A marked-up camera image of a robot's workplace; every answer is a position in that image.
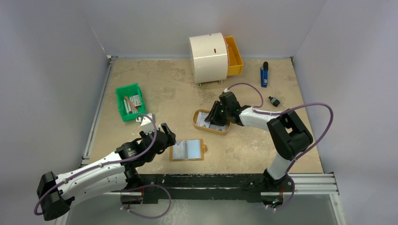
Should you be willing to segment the white patterned credit card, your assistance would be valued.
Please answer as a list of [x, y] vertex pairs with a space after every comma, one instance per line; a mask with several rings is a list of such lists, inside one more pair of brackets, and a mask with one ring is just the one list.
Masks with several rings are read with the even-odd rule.
[[187, 141], [177, 141], [172, 148], [173, 160], [187, 159]]

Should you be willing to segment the yellow leather card holder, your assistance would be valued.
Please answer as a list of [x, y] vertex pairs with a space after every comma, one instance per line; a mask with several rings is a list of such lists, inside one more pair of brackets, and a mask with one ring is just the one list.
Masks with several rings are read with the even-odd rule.
[[207, 151], [207, 146], [203, 143], [203, 140], [202, 139], [194, 139], [194, 140], [185, 140], [185, 141], [187, 141], [187, 159], [173, 160], [172, 159], [173, 146], [171, 146], [169, 160], [171, 162], [203, 160], [204, 154]]

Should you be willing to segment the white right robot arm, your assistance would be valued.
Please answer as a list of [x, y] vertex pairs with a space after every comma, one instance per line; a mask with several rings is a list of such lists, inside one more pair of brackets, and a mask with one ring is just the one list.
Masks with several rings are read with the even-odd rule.
[[295, 111], [257, 112], [253, 106], [241, 106], [232, 92], [224, 92], [219, 96], [219, 100], [214, 102], [204, 121], [215, 126], [232, 123], [242, 127], [255, 127], [270, 133], [277, 152], [270, 166], [264, 171], [263, 184], [270, 191], [281, 186], [293, 160], [314, 141]]

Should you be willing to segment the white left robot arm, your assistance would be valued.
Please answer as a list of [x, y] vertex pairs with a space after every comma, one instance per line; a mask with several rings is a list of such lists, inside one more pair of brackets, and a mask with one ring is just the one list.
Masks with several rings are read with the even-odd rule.
[[149, 123], [139, 138], [123, 143], [100, 160], [63, 174], [43, 174], [34, 214], [51, 221], [66, 214], [73, 205], [107, 192], [143, 192], [151, 183], [142, 182], [137, 168], [152, 162], [175, 143], [176, 134], [166, 123], [158, 129]]

